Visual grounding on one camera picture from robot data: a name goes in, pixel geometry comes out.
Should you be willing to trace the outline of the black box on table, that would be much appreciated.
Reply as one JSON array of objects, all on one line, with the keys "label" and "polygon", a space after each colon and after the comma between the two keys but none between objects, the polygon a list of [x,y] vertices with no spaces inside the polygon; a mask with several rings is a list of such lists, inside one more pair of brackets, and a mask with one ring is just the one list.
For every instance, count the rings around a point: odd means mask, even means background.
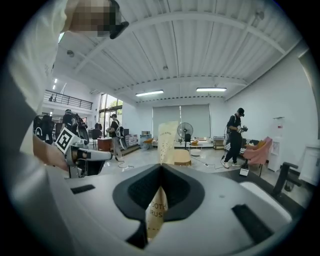
[{"label": "black box on table", "polygon": [[299,167],[296,164],[283,162],[280,168],[279,177],[271,192],[271,195],[277,197],[285,189],[287,192],[291,192],[294,185],[301,187],[302,182],[299,179],[299,173],[297,171]]}]

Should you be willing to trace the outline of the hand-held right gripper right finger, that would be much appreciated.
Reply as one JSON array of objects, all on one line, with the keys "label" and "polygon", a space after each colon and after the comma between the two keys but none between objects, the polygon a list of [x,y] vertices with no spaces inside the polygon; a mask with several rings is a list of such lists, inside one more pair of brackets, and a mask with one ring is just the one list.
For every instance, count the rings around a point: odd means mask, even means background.
[{"label": "hand-held right gripper right finger", "polygon": [[176,165],[164,169],[189,188],[169,179],[184,199],[169,204],[150,242],[162,256],[268,256],[290,230],[292,217],[275,199],[264,201],[220,174]]}]

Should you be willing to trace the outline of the white cube dispenser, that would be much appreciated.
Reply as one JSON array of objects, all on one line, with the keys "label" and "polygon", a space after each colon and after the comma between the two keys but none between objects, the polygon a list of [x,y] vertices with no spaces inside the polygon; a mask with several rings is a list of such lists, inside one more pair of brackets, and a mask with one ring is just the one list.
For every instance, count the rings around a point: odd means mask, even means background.
[{"label": "white cube dispenser", "polygon": [[246,159],[244,164],[240,168],[239,175],[247,177],[249,170],[250,170],[250,168],[249,168],[249,164],[248,164],[248,159]]}]

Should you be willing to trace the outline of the person's left hand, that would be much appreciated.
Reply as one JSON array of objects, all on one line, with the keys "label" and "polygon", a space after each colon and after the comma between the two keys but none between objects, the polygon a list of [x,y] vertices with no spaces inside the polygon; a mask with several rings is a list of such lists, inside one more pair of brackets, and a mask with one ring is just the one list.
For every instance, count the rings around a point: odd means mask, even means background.
[{"label": "person's left hand", "polygon": [[88,153],[86,151],[79,150],[79,149],[73,150],[71,152],[71,158],[74,163],[78,162],[79,160],[86,160],[87,155]]}]

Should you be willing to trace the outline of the cream t-shirt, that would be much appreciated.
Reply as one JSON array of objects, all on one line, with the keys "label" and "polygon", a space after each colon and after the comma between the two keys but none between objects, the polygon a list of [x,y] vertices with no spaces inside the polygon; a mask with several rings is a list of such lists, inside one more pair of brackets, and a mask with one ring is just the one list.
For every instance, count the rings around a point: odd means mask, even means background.
[{"label": "cream t-shirt", "polygon": [[68,0],[47,3],[21,32],[9,52],[5,78],[18,102],[26,110],[27,121],[14,136],[1,162],[4,187],[10,203],[32,235],[50,250],[46,236],[50,229],[53,207],[48,202],[46,168],[33,152],[33,120],[42,106],[45,87],[58,52],[58,39],[67,19]]}]

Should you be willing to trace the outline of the black mezzanine railing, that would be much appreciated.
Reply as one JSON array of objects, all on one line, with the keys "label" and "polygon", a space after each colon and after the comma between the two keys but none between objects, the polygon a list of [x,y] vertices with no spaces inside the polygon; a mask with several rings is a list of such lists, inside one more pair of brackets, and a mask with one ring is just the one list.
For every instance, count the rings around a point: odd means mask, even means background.
[{"label": "black mezzanine railing", "polygon": [[45,102],[52,102],[61,105],[69,105],[72,107],[78,107],[86,110],[91,110],[93,103],[87,100],[79,99],[69,95],[64,95],[58,92],[46,90],[43,100]]}]

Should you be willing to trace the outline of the person's left forearm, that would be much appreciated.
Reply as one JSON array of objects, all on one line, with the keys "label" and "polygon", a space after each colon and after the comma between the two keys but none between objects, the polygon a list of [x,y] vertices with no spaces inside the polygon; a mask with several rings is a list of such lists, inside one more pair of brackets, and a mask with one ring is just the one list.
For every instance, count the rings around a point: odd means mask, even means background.
[{"label": "person's left forearm", "polygon": [[68,165],[63,153],[54,145],[47,144],[36,135],[32,136],[33,154],[44,164],[68,171]]}]

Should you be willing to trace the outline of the metal shelf rack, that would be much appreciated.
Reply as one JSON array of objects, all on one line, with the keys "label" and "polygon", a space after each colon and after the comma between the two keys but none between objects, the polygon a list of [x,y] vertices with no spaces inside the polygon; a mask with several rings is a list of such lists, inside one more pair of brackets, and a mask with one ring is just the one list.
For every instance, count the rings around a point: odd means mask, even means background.
[{"label": "metal shelf rack", "polygon": [[213,148],[215,150],[223,150],[225,148],[225,137],[224,136],[214,136],[213,137]]}]

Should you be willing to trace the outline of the round white coffee table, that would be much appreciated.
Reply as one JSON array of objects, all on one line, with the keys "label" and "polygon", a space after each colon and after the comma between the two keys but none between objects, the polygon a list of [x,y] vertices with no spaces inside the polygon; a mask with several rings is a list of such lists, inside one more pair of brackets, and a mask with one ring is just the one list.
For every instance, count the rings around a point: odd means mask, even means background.
[{"label": "round white coffee table", "polygon": [[191,144],[189,146],[189,153],[193,157],[199,157],[202,152],[203,145],[202,144]]}]

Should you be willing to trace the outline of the beige tube packet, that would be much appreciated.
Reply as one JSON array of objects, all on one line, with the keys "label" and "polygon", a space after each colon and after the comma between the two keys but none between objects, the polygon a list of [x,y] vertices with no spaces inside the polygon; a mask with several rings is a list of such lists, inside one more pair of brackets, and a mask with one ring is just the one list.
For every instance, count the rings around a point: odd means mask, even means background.
[{"label": "beige tube packet", "polygon": [[[169,121],[158,127],[158,163],[174,164],[174,144],[179,122]],[[150,242],[155,238],[164,223],[164,213],[168,210],[167,197],[164,189],[160,186],[146,210],[146,233]]]}]

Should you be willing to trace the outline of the dark striped sofa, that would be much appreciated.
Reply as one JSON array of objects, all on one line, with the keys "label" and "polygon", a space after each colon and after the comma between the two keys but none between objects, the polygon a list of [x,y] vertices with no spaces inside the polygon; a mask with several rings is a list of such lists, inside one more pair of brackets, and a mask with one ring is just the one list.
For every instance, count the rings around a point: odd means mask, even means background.
[{"label": "dark striped sofa", "polygon": [[241,150],[245,150],[247,145],[250,147],[256,147],[260,141],[255,139],[243,138],[241,144]]}]

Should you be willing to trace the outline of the white water dispenser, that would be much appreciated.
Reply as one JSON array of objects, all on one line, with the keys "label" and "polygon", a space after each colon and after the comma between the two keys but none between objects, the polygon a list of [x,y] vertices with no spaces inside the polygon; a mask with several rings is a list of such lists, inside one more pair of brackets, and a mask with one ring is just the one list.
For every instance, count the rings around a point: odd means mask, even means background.
[{"label": "white water dispenser", "polygon": [[283,152],[283,130],[284,130],[284,116],[274,117],[270,130],[269,137],[272,143],[268,156],[268,169],[277,172],[281,166],[282,152]]}]

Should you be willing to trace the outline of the white cabinet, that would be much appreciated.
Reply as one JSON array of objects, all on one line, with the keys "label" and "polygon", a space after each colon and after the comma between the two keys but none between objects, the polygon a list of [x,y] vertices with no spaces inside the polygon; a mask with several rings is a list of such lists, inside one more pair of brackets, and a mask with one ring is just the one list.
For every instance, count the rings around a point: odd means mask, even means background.
[{"label": "white cabinet", "polygon": [[299,179],[317,186],[320,180],[320,147],[305,148],[300,167]]}]

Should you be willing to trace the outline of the black standing fan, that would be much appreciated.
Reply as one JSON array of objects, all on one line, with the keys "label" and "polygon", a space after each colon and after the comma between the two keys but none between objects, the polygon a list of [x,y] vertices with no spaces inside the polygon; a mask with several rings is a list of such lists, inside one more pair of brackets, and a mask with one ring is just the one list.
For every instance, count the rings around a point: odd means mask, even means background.
[{"label": "black standing fan", "polygon": [[182,122],[177,127],[178,135],[184,140],[184,149],[187,149],[187,143],[191,143],[191,138],[193,134],[193,126],[188,122]]}]

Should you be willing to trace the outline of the grey window blind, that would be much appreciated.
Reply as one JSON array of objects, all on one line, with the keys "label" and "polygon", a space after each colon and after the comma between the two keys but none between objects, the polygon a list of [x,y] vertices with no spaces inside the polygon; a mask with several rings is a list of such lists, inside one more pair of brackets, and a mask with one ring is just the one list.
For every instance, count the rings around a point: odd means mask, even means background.
[{"label": "grey window blind", "polygon": [[193,127],[193,138],[211,136],[211,116],[208,104],[182,105],[181,121]]}]

